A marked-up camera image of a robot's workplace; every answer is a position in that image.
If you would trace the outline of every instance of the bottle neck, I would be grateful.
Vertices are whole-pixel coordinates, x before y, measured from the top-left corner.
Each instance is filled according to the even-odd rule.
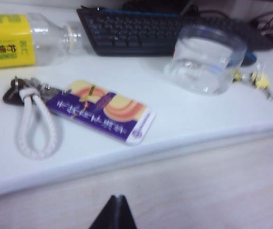
[[[85,32],[79,23],[69,23],[62,28],[64,34],[64,46],[68,53],[82,51],[84,47]]]

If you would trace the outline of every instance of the white desk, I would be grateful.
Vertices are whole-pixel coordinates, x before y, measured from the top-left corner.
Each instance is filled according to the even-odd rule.
[[[0,13],[29,11],[41,12],[59,25],[78,20],[74,10],[0,4]],[[273,85],[273,51],[258,53],[258,58],[266,62]],[[273,135],[273,103],[262,92],[235,84],[219,96],[192,94],[163,79],[162,69],[169,60],[84,53],[50,66],[0,70],[0,195]],[[22,108],[1,100],[15,75],[36,77],[60,88],[84,79],[147,104],[157,116],[145,140],[135,147],[55,117],[62,135],[57,153],[32,161],[18,152],[14,141]],[[169,117],[172,122],[165,123]],[[34,142],[44,144],[40,126]]]

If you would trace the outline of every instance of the clear plastic cup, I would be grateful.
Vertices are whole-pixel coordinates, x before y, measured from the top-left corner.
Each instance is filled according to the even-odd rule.
[[[233,81],[245,51],[246,44],[232,34],[201,25],[186,26],[167,74],[189,91],[221,94]]]

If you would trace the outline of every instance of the cable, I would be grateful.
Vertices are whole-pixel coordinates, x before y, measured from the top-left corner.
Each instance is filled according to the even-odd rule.
[[[268,16],[268,15],[271,15],[273,14],[273,11],[270,11],[270,12],[266,12],[266,13],[263,13],[261,15],[258,15],[257,17],[254,17],[253,19],[251,19],[250,21],[255,21],[255,20],[258,20],[259,18],[262,18],[262,17],[265,17],[265,16]]]
[[[183,16],[189,10],[192,4],[193,4],[193,0],[188,1],[179,15]]]
[[[218,10],[203,10],[203,11],[199,11],[199,14],[203,14],[203,13],[216,13],[219,14],[225,18],[230,18],[228,15],[226,15],[225,13],[218,11]]]
[[[272,18],[265,24],[265,26],[264,26],[261,30],[264,31],[264,30],[267,30],[268,28],[270,28],[272,21],[273,21],[273,16],[272,16]]]

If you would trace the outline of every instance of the orange stripe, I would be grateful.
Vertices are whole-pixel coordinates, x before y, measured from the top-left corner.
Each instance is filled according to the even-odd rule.
[[[123,119],[127,119],[127,118],[133,118],[134,116],[137,115],[137,113],[142,109],[142,104],[137,103],[129,112],[127,113],[120,113],[118,114],[117,112],[112,111],[108,106],[105,108],[106,112],[108,112],[108,114],[110,114],[111,116],[114,116],[116,118],[123,118]]]
[[[129,106],[131,106],[133,103],[134,103],[134,101],[131,100],[131,101],[130,101],[126,106],[124,106],[124,107],[119,107],[119,108],[117,108],[117,107],[114,107],[114,106],[109,105],[109,108],[110,108],[110,110],[113,110],[113,111],[123,111],[123,110],[128,109]]]

